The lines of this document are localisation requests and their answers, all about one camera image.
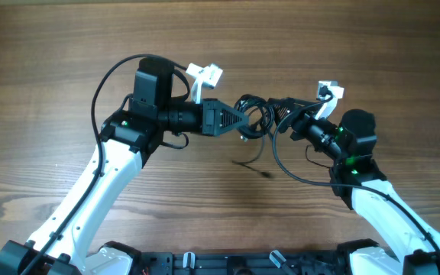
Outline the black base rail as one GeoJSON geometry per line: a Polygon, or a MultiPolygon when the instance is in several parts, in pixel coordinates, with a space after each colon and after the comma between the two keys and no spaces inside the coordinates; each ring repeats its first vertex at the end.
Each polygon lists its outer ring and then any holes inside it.
{"type": "Polygon", "coordinates": [[[256,254],[197,254],[145,252],[139,274],[235,275],[235,274],[346,274],[345,260],[336,251],[256,254]]]}

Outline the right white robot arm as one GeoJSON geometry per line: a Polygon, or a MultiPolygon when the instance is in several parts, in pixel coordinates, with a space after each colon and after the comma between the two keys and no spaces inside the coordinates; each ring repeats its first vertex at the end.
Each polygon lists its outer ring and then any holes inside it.
{"type": "Polygon", "coordinates": [[[305,139],[333,164],[327,187],[363,217],[390,247],[371,239],[338,247],[346,274],[440,274],[440,233],[419,217],[396,193],[373,158],[377,142],[374,115],[352,109],[335,125],[325,117],[326,101],[271,99],[269,112],[282,133],[305,139]]]}

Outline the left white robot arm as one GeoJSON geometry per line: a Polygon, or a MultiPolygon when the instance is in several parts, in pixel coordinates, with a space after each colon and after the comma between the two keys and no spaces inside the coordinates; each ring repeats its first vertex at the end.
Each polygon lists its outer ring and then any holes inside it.
{"type": "Polygon", "coordinates": [[[89,247],[118,195],[163,145],[163,135],[219,136],[245,125],[246,115],[202,97],[222,75],[215,64],[181,66],[141,54],[134,89],[102,125],[87,167],[55,212],[27,241],[0,250],[0,274],[146,274],[141,252],[111,241],[89,247]]]}

